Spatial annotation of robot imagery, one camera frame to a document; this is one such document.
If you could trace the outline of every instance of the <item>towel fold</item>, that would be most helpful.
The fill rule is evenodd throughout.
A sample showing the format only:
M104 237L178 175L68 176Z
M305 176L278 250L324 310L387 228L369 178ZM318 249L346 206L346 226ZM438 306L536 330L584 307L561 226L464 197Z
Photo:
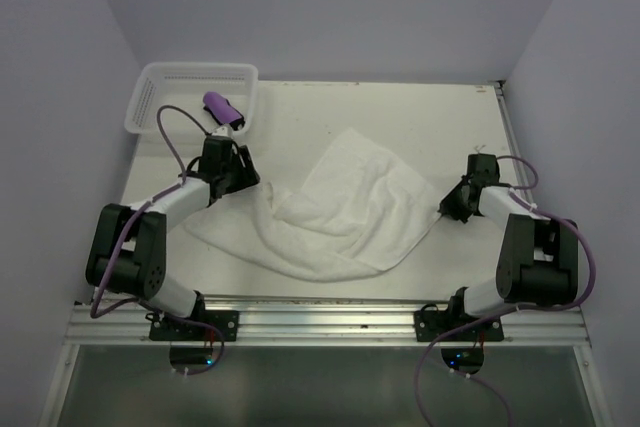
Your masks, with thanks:
M353 129L299 192L268 182L194 214L190 234L298 279L371 277L396 266L439 218L440 194L398 156Z

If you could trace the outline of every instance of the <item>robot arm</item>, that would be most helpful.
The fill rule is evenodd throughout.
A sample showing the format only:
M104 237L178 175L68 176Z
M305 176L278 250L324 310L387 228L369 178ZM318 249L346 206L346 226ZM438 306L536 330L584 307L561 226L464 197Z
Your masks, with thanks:
M259 181L247 147L236 144L228 127L207 135L197 171L188 172L180 188L154 202L133 224L126 240L135 241L135 246L120 251L107 290L130 294L176 317L199 320L202 296L166 270L167 233L223 195ZM102 209L85 271L91 285L100 284L116 239L144 203L109 204Z
M504 238L495 278L459 289L447 310L435 315L435 324L442 324L437 328L432 325L435 330L450 330L496 312L505 304L524 302L549 307L576 298L575 235L513 200L509 186L500 183L496 156L470 155L466 175L442 200L440 212L463 223L472 215L487 217L504 231Z

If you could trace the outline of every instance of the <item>glass panel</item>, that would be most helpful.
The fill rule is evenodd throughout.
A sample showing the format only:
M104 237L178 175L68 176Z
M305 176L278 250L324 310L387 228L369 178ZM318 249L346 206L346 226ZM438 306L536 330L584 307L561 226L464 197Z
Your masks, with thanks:
M412 390L416 348L234 347L211 372L171 372L166 346L80 349L62 427L423 425ZM520 426L592 426L571 348L487 348L479 372ZM441 426L506 425L493 393L423 369L422 397Z

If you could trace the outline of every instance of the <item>white wall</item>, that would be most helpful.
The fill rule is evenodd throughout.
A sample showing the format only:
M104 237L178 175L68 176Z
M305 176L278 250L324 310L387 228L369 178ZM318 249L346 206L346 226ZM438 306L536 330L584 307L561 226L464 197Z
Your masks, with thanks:
M470 81L511 72L551 0L109 0L140 64L264 79Z
M0 0L0 12L0 424L22 427L85 288L97 215L126 179L139 67L106 0Z
M640 0L554 0L507 82L538 202L586 232L599 276L584 313L617 425L640 425Z

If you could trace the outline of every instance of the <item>black mounting bracket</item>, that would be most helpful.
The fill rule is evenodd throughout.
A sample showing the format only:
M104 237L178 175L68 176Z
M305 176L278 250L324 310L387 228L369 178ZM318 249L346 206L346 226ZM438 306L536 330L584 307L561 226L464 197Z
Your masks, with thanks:
M431 342L440 334L477 320L476 317L471 317L463 311L464 291L465 287L459 289L449 299L446 310L427 310L430 306L436 307L435 304L427 304L413 313L413 327L418 342ZM447 340L452 342L475 342L480 337L480 334L484 334L485 342L503 341L504 332L502 331L501 320L497 318L493 321L485 322L477 327L452 335Z
M209 340L204 327L195 327L160 317L156 312L150 312L145 317L151 322L149 340L155 342L191 342ZM198 316L198 322L216 327L225 342L235 342L238 335L240 313L237 310L206 310Z
M210 186L211 203L223 195L233 194L260 183L260 176L246 145L218 135L207 135L198 160L198 171L189 177L200 179Z

